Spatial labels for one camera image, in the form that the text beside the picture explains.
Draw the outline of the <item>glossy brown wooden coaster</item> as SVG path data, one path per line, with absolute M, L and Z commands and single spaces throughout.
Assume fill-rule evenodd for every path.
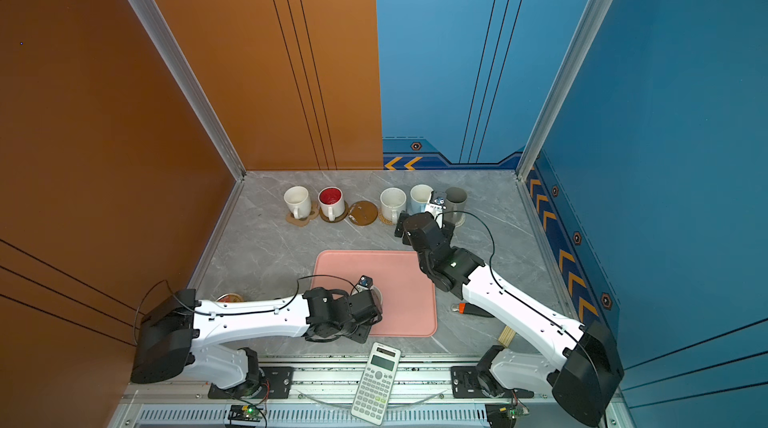
M 376 204 L 367 200 L 354 202 L 349 208 L 348 218 L 357 226 L 368 226 L 378 220 L 379 209 Z

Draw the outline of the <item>white mug purple handle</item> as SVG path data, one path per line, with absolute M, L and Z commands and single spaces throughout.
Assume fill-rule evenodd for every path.
M 380 289 L 378 287 L 374 286 L 374 287 L 371 288 L 371 291 L 373 292 L 373 296 L 374 296 L 374 298 L 376 300 L 376 303 L 379 306 L 382 306 L 383 305 L 383 296 L 382 296 L 382 293 L 381 293 Z

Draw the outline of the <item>red inside mug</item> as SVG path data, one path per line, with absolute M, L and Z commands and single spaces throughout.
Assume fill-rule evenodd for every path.
M 346 202 L 340 188 L 329 186 L 323 188 L 318 194 L 318 202 L 326 216 L 333 219 L 336 215 L 344 212 Z

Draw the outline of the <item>light blue mug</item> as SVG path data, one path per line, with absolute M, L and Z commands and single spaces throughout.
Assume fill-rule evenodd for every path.
M 410 189 L 409 213 L 418 214 L 426 212 L 432 198 L 433 188 L 427 184 L 417 184 Z

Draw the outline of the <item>cream mug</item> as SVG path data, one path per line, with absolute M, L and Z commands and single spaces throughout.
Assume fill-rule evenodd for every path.
M 380 212 L 393 222 L 400 212 L 404 212 L 407 203 L 406 193 L 397 187 L 388 187 L 384 189 L 379 198 Z

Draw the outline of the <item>woven rattan coaster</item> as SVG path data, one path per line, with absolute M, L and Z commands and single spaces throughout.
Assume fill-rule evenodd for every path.
M 378 213 L 378 220 L 385 225 L 391 225 L 396 226 L 399 222 L 402 222 L 404 219 L 408 218 L 410 216 L 409 213 L 406 211 L 400 212 L 400 214 L 397 216 L 396 220 L 393 222 L 390 218 L 386 217 L 383 213 Z

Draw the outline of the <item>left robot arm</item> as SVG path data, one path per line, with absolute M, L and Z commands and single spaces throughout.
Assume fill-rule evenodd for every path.
M 257 353 L 233 349 L 232 343 L 268 337 L 364 343 L 382 318 L 379 293 L 364 286 L 351 291 L 317 287 L 240 303 L 199 300 L 195 290 L 183 289 L 139 319 L 130 381 L 191 379 L 240 397 L 259 387 L 262 376 Z

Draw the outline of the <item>grey mug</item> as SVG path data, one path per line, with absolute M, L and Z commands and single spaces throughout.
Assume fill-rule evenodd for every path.
M 446 189 L 446 212 L 448 213 L 464 213 L 466 202 L 468 200 L 468 193 L 459 187 L 450 187 Z

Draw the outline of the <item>cork paw print coaster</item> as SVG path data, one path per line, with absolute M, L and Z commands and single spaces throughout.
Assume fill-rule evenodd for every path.
M 309 214 L 308 214 L 308 216 L 306 218 L 295 218 L 292 213 L 288 213 L 285 216 L 285 220 L 289 224 L 292 224 L 294 226 L 304 227 L 304 226 L 308 226 L 308 224 L 310 224 L 310 222 L 312 222 L 312 220 L 318 218 L 320 212 L 321 212 L 321 209 L 320 209 L 320 207 L 318 205 L 318 202 L 317 201 L 312 201 L 311 202 L 310 212 L 309 212 Z

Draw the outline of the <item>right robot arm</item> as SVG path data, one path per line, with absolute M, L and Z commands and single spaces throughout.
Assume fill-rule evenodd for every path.
M 490 395 L 514 389 L 517 381 L 525 390 L 546 385 L 575 420 L 589 427 L 605 423 L 607 407 L 624 377 L 616 339 L 605 324 L 584 324 L 548 308 L 504 280 L 490 262 L 452 246 L 453 230 L 442 215 L 408 215 L 402 228 L 421 271 L 439 290 L 485 310 L 547 360 L 545 372 L 539 372 L 513 362 L 502 349 L 489 350 L 477 372 Z

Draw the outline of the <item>matte brown wooden coaster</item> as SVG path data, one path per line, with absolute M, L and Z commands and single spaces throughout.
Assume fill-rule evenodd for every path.
M 323 210 L 320 210 L 319 216 L 326 223 L 338 223 L 338 222 L 344 220 L 348 216 L 349 210 L 350 210 L 349 205 L 346 205 L 345 209 L 344 209 L 344 212 L 336 215 L 333 219 L 330 219 L 329 217 L 327 217 Z

